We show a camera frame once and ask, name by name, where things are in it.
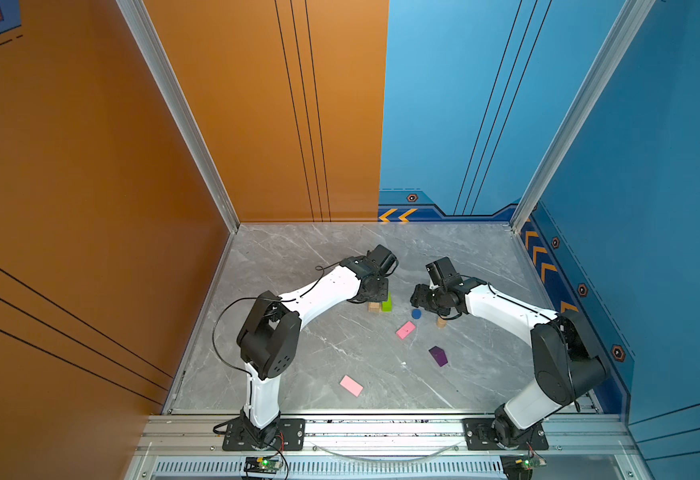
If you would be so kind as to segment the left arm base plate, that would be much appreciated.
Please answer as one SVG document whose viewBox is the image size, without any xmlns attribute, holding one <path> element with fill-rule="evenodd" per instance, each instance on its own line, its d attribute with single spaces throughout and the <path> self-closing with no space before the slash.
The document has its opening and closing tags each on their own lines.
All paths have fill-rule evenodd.
<svg viewBox="0 0 700 480">
<path fill-rule="evenodd" d="M 304 447 L 306 420 L 277 417 L 264 428 L 255 427 L 245 416 L 225 425 L 224 451 L 301 451 Z"/>
</svg>

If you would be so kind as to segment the green wood block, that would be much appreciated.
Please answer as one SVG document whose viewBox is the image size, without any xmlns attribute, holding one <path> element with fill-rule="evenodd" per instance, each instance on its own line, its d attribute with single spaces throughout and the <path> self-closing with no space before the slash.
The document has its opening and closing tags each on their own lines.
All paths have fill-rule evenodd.
<svg viewBox="0 0 700 480">
<path fill-rule="evenodd" d="M 382 312 L 391 312 L 392 309 L 393 309 L 392 295 L 388 294 L 387 299 L 381 303 L 381 311 Z"/>
</svg>

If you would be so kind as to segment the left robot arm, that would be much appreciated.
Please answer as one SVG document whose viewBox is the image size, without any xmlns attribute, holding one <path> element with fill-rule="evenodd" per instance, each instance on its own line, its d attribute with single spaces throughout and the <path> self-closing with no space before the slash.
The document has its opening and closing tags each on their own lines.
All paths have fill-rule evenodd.
<svg viewBox="0 0 700 480">
<path fill-rule="evenodd" d="M 256 298 L 236 339 L 248 380 L 242 417 L 251 427 L 265 430 L 279 419 L 280 376 L 296 357 L 301 331 L 341 303 L 386 301 L 397 265 L 393 255 L 349 257 L 298 290 Z"/>
</svg>

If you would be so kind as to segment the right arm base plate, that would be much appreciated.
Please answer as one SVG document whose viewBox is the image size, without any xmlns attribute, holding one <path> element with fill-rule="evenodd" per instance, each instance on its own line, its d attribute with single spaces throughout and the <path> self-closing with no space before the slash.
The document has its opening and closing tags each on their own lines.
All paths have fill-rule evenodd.
<svg viewBox="0 0 700 480">
<path fill-rule="evenodd" d="M 464 439 L 470 451 L 549 449 L 542 422 L 518 429 L 512 422 L 496 418 L 465 418 L 462 420 Z"/>
</svg>

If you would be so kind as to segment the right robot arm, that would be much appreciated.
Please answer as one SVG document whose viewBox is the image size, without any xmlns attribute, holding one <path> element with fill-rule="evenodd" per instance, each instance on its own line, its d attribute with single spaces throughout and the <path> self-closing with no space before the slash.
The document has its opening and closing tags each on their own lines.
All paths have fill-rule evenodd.
<svg viewBox="0 0 700 480">
<path fill-rule="evenodd" d="M 418 284 L 410 301 L 446 322 L 462 316 L 487 320 L 531 348 L 533 379 L 495 411 L 492 428 L 506 446 L 610 376 L 596 335 L 575 311 L 537 307 L 476 279 L 450 287 Z"/>
</svg>

